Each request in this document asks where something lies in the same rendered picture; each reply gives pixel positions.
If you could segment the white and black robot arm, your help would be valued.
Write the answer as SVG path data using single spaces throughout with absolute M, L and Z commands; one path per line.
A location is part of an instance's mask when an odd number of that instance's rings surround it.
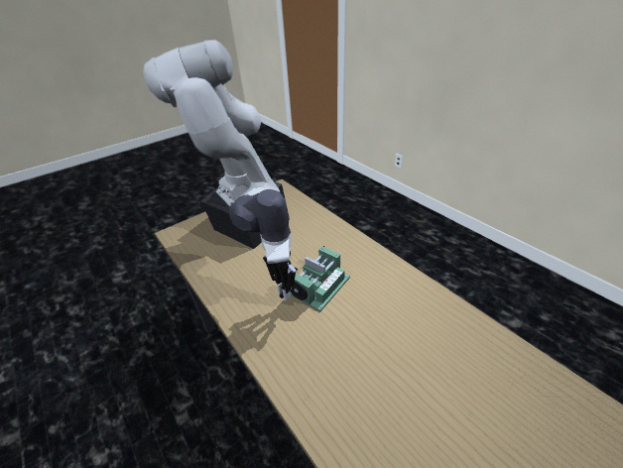
M 223 84 L 232 74 L 231 56 L 216 40 L 176 48 L 144 65 L 149 89 L 160 100 L 178 104 L 196 148 L 206 156 L 226 158 L 220 159 L 225 176 L 216 193 L 230 206 L 233 225 L 260 232 L 268 264 L 289 262 L 287 203 L 246 138 L 259 131 L 260 114 L 225 91 Z

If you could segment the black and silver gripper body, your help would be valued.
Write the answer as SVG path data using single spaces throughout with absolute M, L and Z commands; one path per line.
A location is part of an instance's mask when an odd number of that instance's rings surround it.
M 291 261 L 289 261 L 289 262 L 283 262 L 283 263 L 277 263 L 277 264 L 276 264 L 276 269 L 278 269 L 277 265 L 281 264 L 281 265 L 282 265 L 282 270 L 283 270 L 283 271 L 285 271 L 285 270 L 289 267 L 288 263 L 290 263 L 290 264 L 291 264 Z

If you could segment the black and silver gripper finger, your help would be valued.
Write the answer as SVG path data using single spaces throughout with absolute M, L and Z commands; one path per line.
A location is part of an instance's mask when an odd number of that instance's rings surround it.
M 279 297 L 280 294 L 283 292 L 283 290 L 281 289 L 282 285 L 282 279 L 281 279 L 281 274 L 279 273 L 279 269 L 276 269 L 276 264 L 268 264 L 267 262 L 267 258 L 266 256 L 263 257 L 267 268 L 269 270 L 270 276 L 272 278 L 273 281 L 276 281 L 277 287 L 278 287 L 278 293 L 279 293 Z M 274 276 L 275 275 L 275 276 Z
M 290 287 L 295 282 L 295 275 L 296 271 L 298 270 L 298 268 L 293 268 L 290 263 L 288 263 L 288 265 L 289 267 L 285 271 L 282 270 L 281 264 L 277 265 L 279 273 L 281 274 L 283 285 L 281 289 L 283 290 L 284 300 L 287 300 L 291 296 Z

